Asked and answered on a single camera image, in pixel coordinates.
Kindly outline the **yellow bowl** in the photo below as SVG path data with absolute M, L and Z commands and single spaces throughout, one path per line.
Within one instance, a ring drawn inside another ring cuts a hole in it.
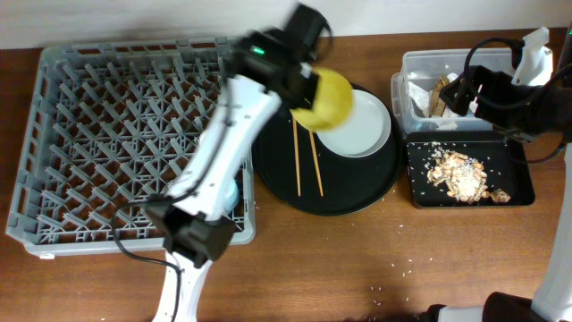
M 353 109 L 352 85 L 335 70 L 316 67 L 310 74 L 314 82 L 304 106 L 291 109 L 294 119 L 310 131 L 325 131 L 342 125 Z

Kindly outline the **white round plate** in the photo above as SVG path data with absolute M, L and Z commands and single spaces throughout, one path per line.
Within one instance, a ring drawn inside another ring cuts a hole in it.
M 376 96 L 353 89 L 349 118 L 333 130 L 318 131 L 317 137 L 331 152 L 342 157 L 367 157 L 378 151 L 391 134 L 390 113 Z

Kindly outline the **food scraps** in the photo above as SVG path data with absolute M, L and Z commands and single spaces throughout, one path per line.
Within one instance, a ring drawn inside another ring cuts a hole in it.
M 493 204 L 506 204 L 511 196 L 487 184 L 484 165 L 474 157 L 455 150 L 436 148 L 425 163 L 426 180 L 449 198 L 468 205 L 488 199 Z

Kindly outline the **brown wrapper waste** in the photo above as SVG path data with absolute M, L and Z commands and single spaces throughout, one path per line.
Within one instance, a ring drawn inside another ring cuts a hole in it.
M 445 75 L 439 76 L 429 100 L 428 114 L 430 117 L 443 117 L 446 103 L 441 99 L 440 94 L 443 88 L 449 84 L 450 81 Z

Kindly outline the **white paper napkin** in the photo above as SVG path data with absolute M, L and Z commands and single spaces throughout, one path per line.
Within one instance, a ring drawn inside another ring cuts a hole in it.
M 458 75 L 454 72 L 449 73 L 445 76 L 449 79 L 450 83 L 452 81 L 454 81 L 455 79 L 457 79 L 457 77 L 458 77 Z M 430 117 L 429 116 L 429 114 L 428 114 L 429 100 L 430 100 L 430 96 L 431 96 L 431 94 L 435 88 L 435 85 L 437 83 L 437 80 L 434 83 L 434 87 L 430 90 L 422 89 L 421 87 L 419 87 L 418 85 L 416 85 L 415 83 L 410 81 L 408 83 L 408 85 L 409 85 L 408 94 L 409 94 L 410 98 L 413 100 L 413 102 L 416 104 L 417 108 L 421 111 L 423 117 L 425 117 L 425 118 L 437 118 L 437 119 L 457 118 L 458 115 L 453 113 L 448 108 L 447 105 L 446 105 L 443 117 L 437 117 L 437 116 Z

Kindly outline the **blue plastic cup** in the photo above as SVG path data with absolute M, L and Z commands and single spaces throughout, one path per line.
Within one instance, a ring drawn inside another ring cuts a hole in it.
M 240 191 L 236 181 L 231 181 L 225 194 L 224 194 L 224 214 L 230 214 L 238 205 L 240 201 Z

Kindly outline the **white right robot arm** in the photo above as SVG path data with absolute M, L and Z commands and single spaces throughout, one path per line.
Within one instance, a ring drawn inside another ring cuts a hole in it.
M 484 305 L 494 292 L 531 299 L 547 272 L 565 190 L 563 157 L 531 165 L 535 201 L 526 207 L 419 209 L 404 234 L 406 270 L 380 311 L 418 313 L 431 304 Z

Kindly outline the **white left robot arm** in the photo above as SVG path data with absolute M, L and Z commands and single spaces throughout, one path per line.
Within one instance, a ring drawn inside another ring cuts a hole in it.
M 282 107 L 310 106 L 320 35 L 272 29 L 241 38 L 226 61 L 206 136 L 163 195 L 127 203 L 163 234 L 166 268 L 156 321 L 194 321 L 206 275 L 235 231 L 227 192 L 243 157 Z

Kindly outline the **grey dishwasher rack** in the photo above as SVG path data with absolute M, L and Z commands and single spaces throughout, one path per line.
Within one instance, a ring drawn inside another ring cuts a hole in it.
M 43 50 L 6 233 L 40 258 L 160 250 L 123 204 L 163 193 L 192 158 L 220 92 L 229 38 Z

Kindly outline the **left wooden chopstick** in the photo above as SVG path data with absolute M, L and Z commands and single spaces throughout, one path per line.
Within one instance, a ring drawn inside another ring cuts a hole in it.
M 295 175 L 297 184 L 297 194 L 301 197 L 301 179 L 300 179 L 300 165 L 299 165 L 299 136 L 298 136 L 298 123 L 294 116 L 292 116 L 292 133 L 293 133 L 293 146 L 294 146 L 294 164 Z

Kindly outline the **wooden chopstick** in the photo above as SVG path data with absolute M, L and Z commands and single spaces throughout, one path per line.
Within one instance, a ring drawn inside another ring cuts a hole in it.
M 314 136 L 314 133 L 312 131 L 308 131 L 308 135 L 309 135 L 309 140 L 310 140 L 310 146 L 312 149 L 312 156 L 313 156 L 313 160 L 314 160 L 315 174 L 316 174 L 316 180 L 317 180 L 317 184 L 318 184 L 319 194 L 320 194 L 320 197 L 323 197 L 324 196 L 324 189 L 323 189 L 321 171 L 320 171 L 320 166 L 319 166 L 319 161 L 318 161 L 318 154 L 317 154 L 316 145 L 315 145 L 315 136 Z
M 294 164 L 295 175 L 297 184 L 297 194 L 301 197 L 301 179 L 300 179 L 300 165 L 299 165 L 299 136 L 298 136 L 298 123 L 294 116 L 292 116 L 292 133 L 293 133 L 293 146 L 294 146 Z

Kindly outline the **right wooden chopstick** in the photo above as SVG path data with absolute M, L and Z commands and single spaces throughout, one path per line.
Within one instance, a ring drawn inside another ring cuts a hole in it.
M 317 180 L 317 184 L 318 184 L 319 194 L 320 194 L 320 197 L 323 197 L 324 196 L 324 189 L 323 189 L 321 171 L 320 171 L 320 166 L 319 166 L 319 161 L 318 161 L 318 154 L 317 154 L 316 145 L 315 145 L 315 136 L 314 136 L 314 133 L 312 131 L 308 131 L 308 135 L 309 135 L 309 140 L 310 140 L 310 146 L 312 149 L 312 156 L 313 156 L 313 160 L 314 160 L 315 174 L 316 174 L 316 180 Z

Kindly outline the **round black tray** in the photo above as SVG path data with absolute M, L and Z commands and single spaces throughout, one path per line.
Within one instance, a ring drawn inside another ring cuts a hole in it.
M 387 142 L 367 157 L 342 157 L 315 136 L 324 196 L 320 197 L 308 130 L 298 123 L 301 197 L 297 194 L 292 118 L 274 115 L 252 146 L 252 160 L 262 182 L 289 205 L 320 215 L 353 213 L 380 199 L 399 179 L 403 167 L 400 127 L 388 109 L 391 134 Z

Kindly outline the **black rectangular tray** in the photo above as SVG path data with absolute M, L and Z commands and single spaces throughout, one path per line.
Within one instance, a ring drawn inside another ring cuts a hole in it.
M 426 131 L 412 132 L 406 137 L 408 178 L 413 203 L 418 208 L 467 207 L 467 202 L 447 195 L 443 182 L 435 186 L 427 178 L 436 160 L 447 151 L 464 154 L 484 166 L 486 185 L 490 192 L 501 190 L 508 194 L 507 202 L 496 203 L 481 198 L 473 207 L 515 207 L 534 203 L 535 194 L 527 165 L 515 160 L 525 155 L 518 142 L 505 143 L 493 131 Z

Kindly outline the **clear plastic bin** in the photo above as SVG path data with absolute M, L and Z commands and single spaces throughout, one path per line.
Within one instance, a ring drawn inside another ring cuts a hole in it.
M 392 111 L 403 132 L 490 131 L 492 125 L 472 114 L 447 112 L 430 117 L 428 107 L 433 90 L 442 77 L 453 79 L 462 73 L 468 51 L 447 49 L 411 51 L 403 55 L 401 71 L 391 79 Z

